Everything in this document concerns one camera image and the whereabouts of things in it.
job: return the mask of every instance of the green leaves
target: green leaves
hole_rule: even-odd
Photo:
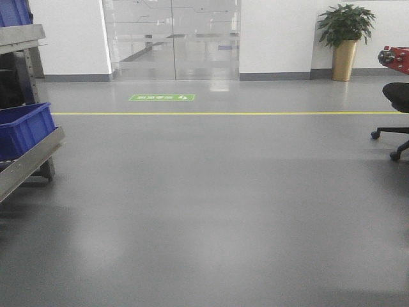
[[[365,44],[371,38],[370,29],[375,15],[360,6],[353,4],[340,5],[322,13],[320,17],[325,17],[318,21],[318,29],[324,29],[320,42],[326,40],[326,46],[338,47],[343,40],[360,40],[364,37]]]

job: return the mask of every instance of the potted plant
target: potted plant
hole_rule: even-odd
[[[352,4],[330,8],[318,21],[318,29],[324,29],[320,42],[326,40],[326,46],[334,48],[332,80],[349,81],[357,42],[364,37],[367,44],[376,17],[370,10]]]

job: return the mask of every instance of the office chair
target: office chair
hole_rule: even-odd
[[[383,94],[392,102],[392,107],[399,112],[409,113],[409,83],[389,83],[382,89]],[[381,131],[409,134],[409,127],[378,127],[371,133],[373,139],[380,137]],[[403,143],[395,152],[390,153],[393,161],[401,158],[401,152],[409,148],[409,141]]]

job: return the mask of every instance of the yellow floor line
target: yellow floor line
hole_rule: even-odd
[[[323,111],[323,112],[55,112],[52,115],[387,115],[402,114],[396,111]]]

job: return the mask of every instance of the gray baseboard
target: gray baseboard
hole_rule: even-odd
[[[376,75],[402,75],[393,69],[388,68],[354,68],[352,70],[352,75],[357,76],[376,76]],[[332,69],[311,69],[311,80],[313,79],[330,79],[332,76]]]
[[[352,75],[376,76],[376,75],[402,75],[388,68],[354,68]],[[250,73],[240,74],[241,81],[297,81],[313,79],[331,79],[332,69],[312,69],[310,72],[278,72],[278,73]]]
[[[63,82],[111,82],[110,75],[44,75],[45,82],[63,83]]]
[[[309,79],[310,72],[267,72],[240,74],[240,81],[295,81]]]

